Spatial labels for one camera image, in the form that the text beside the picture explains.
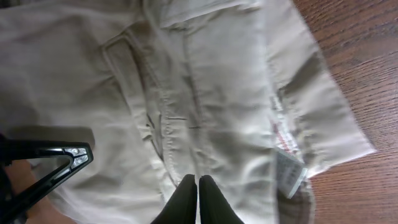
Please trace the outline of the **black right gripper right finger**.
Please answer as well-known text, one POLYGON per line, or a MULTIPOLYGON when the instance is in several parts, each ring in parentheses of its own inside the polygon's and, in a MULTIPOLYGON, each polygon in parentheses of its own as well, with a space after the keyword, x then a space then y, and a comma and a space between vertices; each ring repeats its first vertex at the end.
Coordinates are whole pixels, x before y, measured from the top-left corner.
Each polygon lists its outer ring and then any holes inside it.
POLYGON ((199 180, 201 224, 244 224, 210 175, 199 180))

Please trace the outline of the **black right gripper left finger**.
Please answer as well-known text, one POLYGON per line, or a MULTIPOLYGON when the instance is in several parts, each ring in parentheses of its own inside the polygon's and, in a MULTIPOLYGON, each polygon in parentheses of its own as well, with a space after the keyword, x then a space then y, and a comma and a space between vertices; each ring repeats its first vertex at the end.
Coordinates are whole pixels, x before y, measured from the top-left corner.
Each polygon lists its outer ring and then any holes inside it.
POLYGON ((195 224, 197 198, 195 176, 187 174, 150 224, 195 224))

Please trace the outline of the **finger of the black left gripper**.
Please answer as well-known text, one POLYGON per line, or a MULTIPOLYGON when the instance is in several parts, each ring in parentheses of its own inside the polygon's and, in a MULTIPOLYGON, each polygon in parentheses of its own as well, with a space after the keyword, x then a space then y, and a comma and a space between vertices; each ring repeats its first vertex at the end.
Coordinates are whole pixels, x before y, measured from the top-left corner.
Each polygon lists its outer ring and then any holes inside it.
POLYGON ((25 223, 26 211, 93 161, 85 142, 7 139, 1 136, 1 224, 25 223), (4 168, 23 159, 62 158, 66 163, 15 194, 4 168))

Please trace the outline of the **beige shorts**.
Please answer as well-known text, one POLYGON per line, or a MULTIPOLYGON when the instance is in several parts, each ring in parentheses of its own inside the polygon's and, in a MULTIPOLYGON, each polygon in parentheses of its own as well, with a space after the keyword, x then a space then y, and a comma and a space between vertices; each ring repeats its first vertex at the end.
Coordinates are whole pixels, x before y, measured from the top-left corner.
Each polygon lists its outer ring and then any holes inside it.
POLYGON ((2 9, 1 132, 92 147, 46 223, 149 223, 187 174, 244 223, 312 223, 310 179, 375 151, 291 0, 2 9))

